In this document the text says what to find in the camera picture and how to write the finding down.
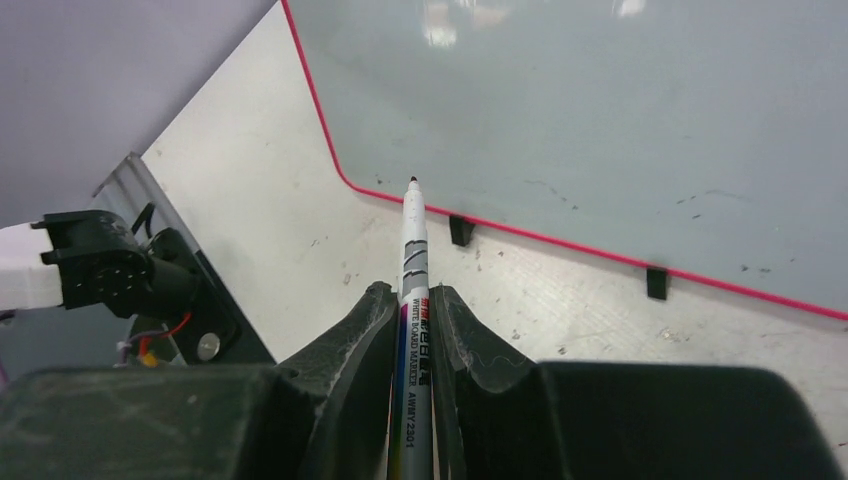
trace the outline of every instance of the silver screw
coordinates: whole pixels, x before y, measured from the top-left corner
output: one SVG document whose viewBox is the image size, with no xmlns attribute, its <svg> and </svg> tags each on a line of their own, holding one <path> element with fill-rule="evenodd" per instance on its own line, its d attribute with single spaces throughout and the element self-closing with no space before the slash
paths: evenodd
<svg viewBox="0 0 848 480">
<path fill-rule="evenodd" d="M 212 332 L 205 333 L 200 337 L 200 342 L 197 344 L 197 358 L 208 362 L 215 358 L 215 355 L 218 355 L 220 349 L 221 339 L 218 338 L 218 335 Z"/>
</svg>

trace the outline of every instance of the red border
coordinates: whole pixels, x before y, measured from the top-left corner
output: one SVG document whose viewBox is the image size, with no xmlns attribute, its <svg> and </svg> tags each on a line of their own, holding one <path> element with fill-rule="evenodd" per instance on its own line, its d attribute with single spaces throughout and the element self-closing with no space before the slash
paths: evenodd
<svg viewBox="0 0 848 480">
<path fill-rule="evenodd" d="M 345 176 L 344 172 L 342 171 L 341 166 L 339 165 L 338 157 L 336 156 L 336 149 L 333 146 L 333 140 L 330 137 L 330 130 L 327 127 L 326 120 L 324 119 L 324 112 L 321 110 L 321 102 L 318 101 L 318 93 L 315 91 L 315 84 L 312 82 L 312 74 L 309 72 L 309 67 L 307 66 L 307 63 L 306 63 L 306 55 L 304 55 L 304 53 L 303 53 L 303 47 L 300 44 L 300 37 L 298 37 L 298 35 L 297 35 L 297 28 L 294 25 L 294 20 L 292 19 L 291 9 L 289 8 L 288 1 L 287 0 L 280 0 L 280 3 L 282 3 L 282 5 L 283 5 L 283 10 L 285 11 L 285 14 L 286 14 L 286 20 L 289 23 L 289 28 L 291 29 L 292 37 L 294 37 L 294 44 L 295 44 L 295 47 L 297 48 L 297 55 L 298 55 L 298 57 L 300 57 L 300 63 L 303 65 L 303 73 L 306 75 L 306 83 L 309 84 L 309 92 L 312 94 L 312 100 L 315 102 L 315 109 L 318 112 L 318 119 L 321 120 L 321 128 L 324 129 L 324 136 L 327 139 L 327 146 L 330 147 L 330 155 L 332 155 L 332 157 L 333 157 L 333 163 L 336 166 L 336 171 L 339 173 L 339 176 L 342 178 L 342 180 L 350 188 L 352 188 L 353 190 L 355 190 L 359 193 L 363 193 L 365 195 L 370 195 L 372 197 L 381 198 L 383 200 L 389 200 L 389 201 L 396 202 L 396 203 L 402 203 L 403 199 L 400 198 L 400 197 L 395 197 L 395 196 L 388 195 L 388 194 L 385 194 L 385 193 L 382 193 L 382 192 L 369 190 L 367 188 L 360 187 L 358 185 L 355 185 L 353 182 L 351 182 Z M 470 216 L 470 215 L 457 214 L 456 212 L 452 212 L 452 211 L 444 209 L 444 208 L 434 207 L 434 206 L 428 205 L 427 210 L 429 210 L 431 212 L 439 213 L 439 214 L 442 214 L 442 215 L 462 215 L 463 217 L 467 218 L 469 221 L 471 221 L 472 223 L 477 224 L 477 225 L 485 225 L 487 227 L 497 228 L 498 230 L 502 230 L 504 232 L 509 232 L 509 233 L 513 233 L 513 234 L 516 234 L 516 235 L 523 235 L 525 237 L 530 237 L 534 240 L 540 240 L 542 242 L 552 243 L 554 245 L 558 245 L 558 246 L 561 246 L 561 247 L 566 247 L 566 248 L 570 248 L 572 250 L 577 250 L 578 252 L 584 252 L 584 253 L 588 253 L 588 254 L 591 254 L 591 255 L 597 255 L 599 257 L 608 258 L 610 260 L 615 260 L 617 262 L 626 263 L 626 264 L 629 264 L 629 265 L 633 265 L 635 267 L 647 267 L 647 266 L 649 266 L 648 263 L 645 263 L 642 260 L 636 260 L 634 258 L 626 257 L 624 255 L 619 255 L 617 253 L 605 252 L 603 250 L 598 250 L 596 248 L 587 247 L 585 245 L 579 245 L 579 244 L 576 244 L 576 243 L 567 242 L 565 240 L 550 237 L 550 236 L 547 236 L 547 235 L 542 235 L 540 233 L 530 232 L 530 231 L 527 231 L 527 230 L 522 230 L 520 228 L 510 227 L 509 225 L 501 225 L 501 224 L 498 224 L 498 223 L 495 223 L 495 222 L 492 222 L 492 221 L 489 221 L 489 220 L 477 218 L 477 217 Z M 773 302 L 773 303 L 785 305 L 787 307 L 797 308 L 799 310 L 805 310 L 805 311 L 816 313 L 816 314 L 819 314 L 819 315 L 825 315 L 825 316 L 833 317 L 833 318 L 836 318 L 836 319 L 839 319 L 839 320 L 848 321 L 848 312 L 841 312 L 839 310 L 833 310 L 831 308 L 820 307 L 818 305 L 813 305 L 813 304 L 801 302 L 801 301 L 798 301 L 798 300 L 792 300 L 790 298 L 785 298 L 785 297 L 781 297 L 781 296 L 778 296 L 778 295 L 773 295 L 771 293 L 761 292 L 759 290 L 754 290 L 752 288 L 743 287 L 743 286 L 740 286 L 740 285 L 733 285 L 731 283 L 722 282 L 722 281 L 719 281 L 719 280 L 704 277 L 704 276 L 697 275 L 697 274 L 690 273 L 690 272 L 686 272 L 686 271 L 683 271 L 683 270 L 677 270 L 677 269 L 674 269 L 674 268 L 669 268 L 668 272 L 672 276 L 675 276 L 675 277 L 678 277 L 678 278 L 691 280 L 693 282 L 702 283 L 704 285 L 709 285 L 711 287 L 721 288 L 721 289 L 724 289 L 724 290 L 727 290 L 727 291 L 730 291 L 730 292 L 733 292 L 733 293 L 739 293 L 739 294 L 747 295 L 747 296 L 754 297 L 754 298 L 757 298 L 757 299 L 760 299 L 760 300 L 765 300 L 765 301 L 768 301 L 768 302 Z"/>
</svg>

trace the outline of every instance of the black bracket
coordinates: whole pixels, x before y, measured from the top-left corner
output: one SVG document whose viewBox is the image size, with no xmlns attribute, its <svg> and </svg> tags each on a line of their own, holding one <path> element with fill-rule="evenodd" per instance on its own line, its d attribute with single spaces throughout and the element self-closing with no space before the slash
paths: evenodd
<svg viewBox="0 0 848 480">
<path fill-rule="evenodd" d="M 165 228 L 158 232 L 150 243 L 150 249 L 151 258 L 185 269 L 198 279 L 196 292 L 187 309 L 191 311 L 192 318 L 178 334 L 173 336 L 174 343 L 187 364 L 203 364 L 210 361 L 200 358 L 198 354 L 198 345 L 207 334 L 214 334 L 213 338 L 217 338 L 219 351 L 214 354 L 214 360 L 212 360 L 216 363 L 274 363 L 273 357 L 244 318 L 241 310 L 235 305 L 202 251 L 193 252 L 182 234 L 173 228 Z M 180 316 L 154 317 L 154 319 L 143 319 L 140 316 L 136 319 L 134 329 L 142 327 L 142 331 L 150 330 L 150 327 L 143 326 L 151 323 L 155 326 L 152 329 L 158 329 L 163 322 L 168 325 L 168 328 L 174 328 L 179 321 Z M 155 346 L 156 341 L 158 340 L 154 340 L 151 345 Z"/>
<path fill-rule="evenodd" d="M 121 318 L 138 313 L 176 319 L 189 311 L 200 278 L 170 259 L 149 255 L 119 215 L 103 210 L 48 214 L 33 228 L 50 236 L 54 250 L 42 253 L 41 260 L 59 267 L 66 309 L 104 303 Z"/>
<path fill-rule="evenodd" d="M 471 232 L 474 231 L 474 224 L 459 215 L 451 215 L 449 223 L 451 243 L 459 247 L 467 247 L 471 243 Z"/>
<path fill-rule="evenodd" d="M 648 297 L 656 300 L 666 300 L 668 298 L 670 278 L 668 270 L 662 267 L 648 267 Z"/>
</svg>

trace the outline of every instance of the black clip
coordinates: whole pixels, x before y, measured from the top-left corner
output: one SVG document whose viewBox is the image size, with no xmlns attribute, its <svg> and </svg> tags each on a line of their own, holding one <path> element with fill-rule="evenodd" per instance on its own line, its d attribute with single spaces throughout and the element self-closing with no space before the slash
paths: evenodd
<svg viewBox="0 0 848 480">
<path fill-rule="evenodd" d="M 474 224 L 459 215 L 451 215 L 449 223 L 451 243 L 459 247 L 467 247 L 471 243 L 471 232 L 474 230 Z"/>
<path fill-rule="evenodd" d="M 648 297 L 656 300 L 668 299 L 668 270 L 662 267 L 648 267 Z"/>
</svg>

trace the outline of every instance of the wire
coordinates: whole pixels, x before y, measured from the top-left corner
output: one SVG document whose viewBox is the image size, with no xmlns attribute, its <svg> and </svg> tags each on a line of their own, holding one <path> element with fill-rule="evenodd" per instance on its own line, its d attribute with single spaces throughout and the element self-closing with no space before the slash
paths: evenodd
<svg viewBox="0 0 848 480">
<path fill-rule="evenodd" d="M 164 232 L 164 231 L 165 230 L 159 231 L 159 233 L 157 233 L 156 235 L 153 235 L 153 238 L 151 238 L 147 241 L 147 244 L 146 244 L 147 246 L 145 247 L 145 250 L 147 250 L 147 253 L 153 253 L 153 254 L 156 253 L 154 251 L 154 245 L 156 245 L 156 240 L 159 239 L 159 236 L 162 235 L 162 232 Z"/>
<path fill-rule="evenodd" d="M 144 225 L 144 233 L 147 234 L 147 238 L 151 238 L 153 236 L 153 231 L 150 227 L 150 222 L 153 221 L 153 212 L 156 210 L 156 204 L 153 202 L 148 203 L 141 210 L 141 213 L 138 214 L 138 218 L 133 222 L 133 226 L 130 228 L 132 230 L 133 235 L 138 233 L 139 229 L 141 229 L 141 225 Z"/>
<path fill-rule="evenodd" d="M 147 348 L 150 346 L 150 341 L 153 337 L 144 337 L 138 345 L 138 356 L 144 358 L 147 355 Z"/>
<path fill-rule="evenodd" d="M 165 332 L 164 334 L 161 334 L 159 337 L 160 337 L 160 338 L 168 338 L 168 337 L 170 337 L 170 336 L 175 335 L 177 332 L 179 332 L 180 330 L 182 330 L 182 329 L 183 329 L 183 327 L 185 327 L 185 326 L 186 326 L 186 324 L 188 323 L 188 321 L 189 321 L 189 320 L 191 320 L 191 312 L 186 312 L 186 314 L 185 314 L 185 315 L 183 315 L 183 321 L 182 321 L 182 322 L 180 322 L 180 324 L 179 324 L 179 325 L 177 325 L 176 327 L 174 327 L 174 328 L 172 328 L 172 329 L 168 330 L 168 331 L 167 331 L 167 332 Z"/>
<path fill-rule="evenodd" d="M 183 327 L 186 326 L 186 324 L 188 323 L 189 320 L 191 320 L 191 312 L 186 312 L 183 315 L 183 321 L 180 322 L 179 325 L 177 325 L 176 327 L 174 327 L 170 330 L 148 330 L 146 332 L 136 333 L 132 337 L 128 338 L 121 345 L 121 348 L 120 348 L 121 349 L 121 363 L 120 364 L 126 365 L 127 357 L 129 356 L 129 352 L 130 352 L 130 347 L 132 347 L 133 344 L 135 342 L 137 342 L 138 340 L 142 340 L 142 343 L 139 345 L 139 355 L 144 356 L 144 354 L 147 353 L 147 347 L 149 346 L 148 344 L 150 343 L 151 340 L 153 340 L 152 337 L 159 337 L 159 338 L 171 337 L 171 336 L 175 335 L 177 332 L 179 332 L 180 330 L 182 330 Z"/>
</svg>

